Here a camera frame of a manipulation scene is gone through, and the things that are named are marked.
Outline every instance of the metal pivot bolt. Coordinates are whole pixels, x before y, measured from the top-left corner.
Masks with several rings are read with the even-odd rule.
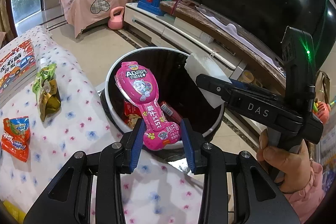
[[[204,144],[203,144],[203,148],[204,148],[204,149],[210,150],[212,147],[213,147],[213,144],[212,144],[212,143],[204,143]]]
[[[121,147],[121,143],[120,142],[116,142],[112,144],[112,148],[114,149],[119,149]]]
[[[251,153],[249,151],[242,151],[240,153],[241,153],[242,157],[244,157],[246,159],[251,156]]]
[[[82,151],[77,151],[76,153],[75,153],[75,158],[77,158],[77,159],[80,159],[81,157],[83,157],[84,156],[84,153],[82,152]]]

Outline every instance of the barcode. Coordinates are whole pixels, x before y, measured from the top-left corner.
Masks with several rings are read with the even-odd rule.
[[[172,110],[165,104],[162,104],[161,109],[168,115],[171,116],[173,115]]]

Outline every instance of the book cover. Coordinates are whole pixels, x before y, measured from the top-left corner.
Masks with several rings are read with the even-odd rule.
[[[11,89],[11,83],[24,78],[25,72],[36,66],[34,47],[30,39],[12,49],[0,60],[0,95]]]

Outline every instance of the brown curtain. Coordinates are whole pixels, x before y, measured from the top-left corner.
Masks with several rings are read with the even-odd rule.
[[[11,31],[9,17],[6,8],[6,0],[0,0],[0,32],[5,32],[5,41],[9,42],[14,39],[14,34]]]

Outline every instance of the pink snack package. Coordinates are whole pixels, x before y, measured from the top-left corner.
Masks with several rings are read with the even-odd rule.
[[[141,111],[147,126],[143,136],[147,148],[161,150],[166,144],[176,143],[181,138],[179,126],[166,120],[158,104],[158,84],[149,69],[136,61],[123,62],[115,75],[115,82],[125,98]]]

